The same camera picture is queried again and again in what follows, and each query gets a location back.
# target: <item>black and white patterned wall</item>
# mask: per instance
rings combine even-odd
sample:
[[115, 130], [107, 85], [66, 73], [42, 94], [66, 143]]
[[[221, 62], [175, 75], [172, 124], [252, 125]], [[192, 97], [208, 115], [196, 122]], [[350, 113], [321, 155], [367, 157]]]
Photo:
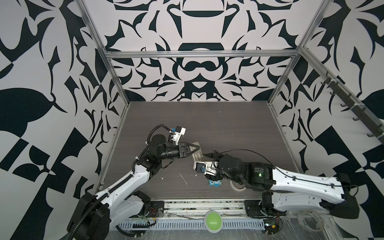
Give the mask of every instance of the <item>black and white patterned wall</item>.
[[109, 51], [292, 49], [321, 0], [86, 0]]
[[124, 102], [73, 0], [0, 3], [2, 239], [60, 239]]
[[268, 100], [289, 57], [112, 61], [130, 101]]
[[[381, 0], [335, 0], [308, 44], [359, 99], [383, 119], [383, 29]], [[301, 58], [273, 102], [295, 159], [306, 174], [347, 173], [360, 205], [358, 219], [334, 217], [345, 238], [384, 237], [384, 146], [323, 79]]]
[[[321, 0], [85, 2], [106, 50], [183, 51], [295, 49]], [[115, 59], [113, 64], [131, 101], [266, 101], [287, 59]]]

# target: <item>wire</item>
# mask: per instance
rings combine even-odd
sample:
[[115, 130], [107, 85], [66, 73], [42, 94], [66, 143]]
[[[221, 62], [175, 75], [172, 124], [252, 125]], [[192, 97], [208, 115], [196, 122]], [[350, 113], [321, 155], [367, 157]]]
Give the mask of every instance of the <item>wire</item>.
[[280, 216], [278, 216], [277, 218], [280, 219], [281, 227], [279, 228], [279, 231], [281, 231], [283, 229], [283, 221], [281, 220]]
[[359, 192], [359, 186], [358, 186], [358, 188], [356, 189], [356, 192], [355, 192], [355, 194], [353, 194], [353, 196], [356, 196], [356, 194]]
[[173, 135], [173, 133], [171, 133], [171, 132], [170, 132], [169, 135], [168, 135], [168, 142], [169, 142], [169, 143], [172, 143], [172, 142], [171, 142], [172, 135]]
[[126, 231], [124, 231], [123, 229], [121, 229], [118, 225], [115, 226], [116, 229], [123, 235], [127, 236], [127, 237], [141, 237], [143, 236], [144, 233], [138, 235], [138, 234], [132, 234], [132, 233], [128, 233]]
[[171, 163], [173, 163], [174, 160], [175, 160], [175, 159], [172, 158], [172, 161], [171, 161], [170, 163], [168, 163], [165, 167], [162, 166], [161, 168], [164, 169], [164, 168], [168, 167]]
[[253, 153], [256, 153], [257, 155], [263, 157], [265, 160], [267, 160], [267, 162], [269, 162], [269, 164], [271, 164], [275, 169], [277, 169], [280, 173], [282, 173], [284, 176], [286, 177], [289, 177], [289, 178], [292, 178], [292, 179], [295, 179], [295, 180], [301, 180], [301, 181], [305, 181], [305, 182], [312, 182], [312, 183], [316, 183], [316, 184], [320, 184], [320, 185], [325, 185], [325, 186], [330, 186], [330, 187], [357, 187], [357, 191], [356, 193], [359, 191], [359, 186], [357, 185], [346, 185], [346, 186], [343, 186], [343, 185], [331, 185], [331, 184], [326, 184], [326, 183], [320, 183], [320, 182], [315, 182], [315, 181], [310, 181], [310, 180], [306, 180], [306, 179], [299, 179], [299, 178], [295, 178], [295, 177], [291, 177], [287, 174], [285, 174], [283, 171], [281, 171], [280, 169], [278, 169], [273, 163], [271, 163], [271, 161], [269, 161], [266, 157], [264, 157], [263, 155], [261, 155], [260, 153], [258, 152], [255, 152], [255, 151], [252, 151], [252, 150], [248, 150], [248, 149], [232, 149], [232, 150], [228, 150], [228, 151], [224, 151], [224, 152], [220, 152], [219, 154], [222, 154], [222, 153], [225, 153], [225, 152], [231, 152], [231, 151], [249, 151], [249, 152], [253, 152]]
[[[146, 226], [143, 226], [143, 228], [147, 228], [147, 227], [149, 228], [149, 227], [154, 226], [154, 225], [156, 224], [156, 218], [153, 218], [153, 220], [154, 220], [154, 223], [151, 223], [151, 224], [148, 224], [148, 225], [146, 225]], [[145, 230], [144, 233], [138, 235], [138, 234], [133, 234], [133, 233], [126, 232], [126, 231], [124, 231], [123, 229], [121, 229], [118, 225], [116, 225], [115, 227], [116, 227], [116, 229], [117, 229], [121, 234], [123, 234], [123, 235], [125, 235], [125, 236], [128, 236], [128, 237], [135, 237], [135, 236], [136, 236], [136, 237], [141, 237], [141, 236], [144, 235], [144, 233], [147, 232], [147, 230]]]

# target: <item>tape roll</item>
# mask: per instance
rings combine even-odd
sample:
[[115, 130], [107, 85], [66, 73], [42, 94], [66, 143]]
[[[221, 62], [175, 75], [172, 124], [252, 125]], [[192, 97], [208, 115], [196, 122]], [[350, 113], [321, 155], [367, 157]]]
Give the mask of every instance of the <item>tape roll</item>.
[[233, 190], [235, 190], [236, 192], [242, 192], [242, 191], [244, 191], [244, 190], [246, 189], [245, 185], [244, 185], [243, 188], [237, 188], [237, 187], [235, 187], [235, 184], [238, 185], [238, 183], [236, 183], [236, 182], [234, 183], [234, 182], [232, 182], [231, 180], [229, 180], [229, 185], [230, 185], [231, 188], [232, 188]]
[[[315, 228], [311, 228], [306, 219], [309, 218], [309, 216], [311, 216], [314, 221], [316, 222], [316, 226]], [[324, 229], [324, 220], [322, 219], [322, 217], [317, 213], [315, 212], [315, 210], [312, 210], [312, 209], [307, 209], [307, 210], [304, 210], [304, 211], [301, 211], [299, 213], [299, 215], [297, 216], [297, 220], [299, 222], [299, 224], [301, 226], [304, 227], [305, 230], [309, 231], [309, 232], [320, 232]]]

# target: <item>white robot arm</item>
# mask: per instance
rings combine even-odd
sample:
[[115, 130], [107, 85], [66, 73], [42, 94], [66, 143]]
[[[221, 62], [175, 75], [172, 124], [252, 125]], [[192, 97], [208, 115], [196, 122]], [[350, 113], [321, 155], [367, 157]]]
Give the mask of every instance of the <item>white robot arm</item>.
[[[160, 127], [170, 131], [168, 142], [161, 134], [151, 138], [152, 133]], [[182, 127], [169, 129], [158, 125], [154, 128], [147, 138], [148, 145], [136, 157], [130, 172], [96, 195], [87, 193], [81, 197], [67, 227], [70, 233], [68, 239], [103, 240], [110, 229], [127, 218], [146, 215], [151, 199], [135, 190], [160, 168], [167, 167], [162, 167], [162, 159], [188, 157], [200, 149], [197, 145], [179, 142], [184, 134], [185, 128]], [[195, 171], [205, 174], [209, 180], [226, 178], [248, 189], [264, 192], [260, 209], [275, 212], [320, 209], [329, 210], [331, 215], [342, 218], [357, 218], [359, 215], [356, 199], [349, 194], [353, 185], [347, 175], [317, 177], [290, 172], [272, 164], [243, 162], [228, 154], [205, 155], [213, 157], [213, 161], [195, 159]], [[281, 190], [290, 193], [276, 192]]]

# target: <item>green lid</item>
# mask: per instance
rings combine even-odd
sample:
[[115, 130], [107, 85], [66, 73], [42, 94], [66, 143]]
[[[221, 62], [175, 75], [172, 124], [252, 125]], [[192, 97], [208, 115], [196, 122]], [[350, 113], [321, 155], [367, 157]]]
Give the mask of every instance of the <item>green lid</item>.
[[210, 230], [218, 231], [222, 224], [221, 216], [217, 212], [210, 212], [205, 218], [205, 224]]

